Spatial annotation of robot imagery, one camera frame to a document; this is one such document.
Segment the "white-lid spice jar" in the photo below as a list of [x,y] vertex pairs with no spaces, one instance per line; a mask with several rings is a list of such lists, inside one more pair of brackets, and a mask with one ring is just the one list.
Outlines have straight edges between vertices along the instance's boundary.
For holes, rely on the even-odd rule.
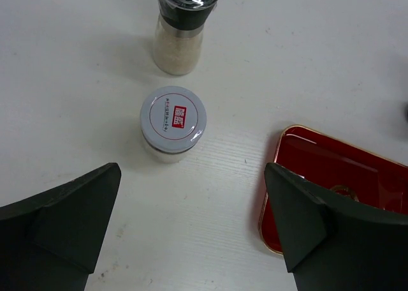
[[176,163],[185,157],[206,125],[202,101],[184,87],[160,87],[147,96],[140,109],[143,143],[163,163]]

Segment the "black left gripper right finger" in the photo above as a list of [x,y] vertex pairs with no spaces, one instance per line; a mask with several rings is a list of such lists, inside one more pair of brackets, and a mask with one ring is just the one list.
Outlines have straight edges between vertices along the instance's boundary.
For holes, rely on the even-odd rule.
[[266,190],[298,290],[406,290],[407,216],[356,202],[276,163]]

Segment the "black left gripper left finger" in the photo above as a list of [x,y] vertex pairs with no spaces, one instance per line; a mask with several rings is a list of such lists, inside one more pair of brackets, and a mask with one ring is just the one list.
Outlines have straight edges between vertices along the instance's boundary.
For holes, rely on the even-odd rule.
[[95,271],[121,179],[107,163],[1,207],[1,290],[84,290]]

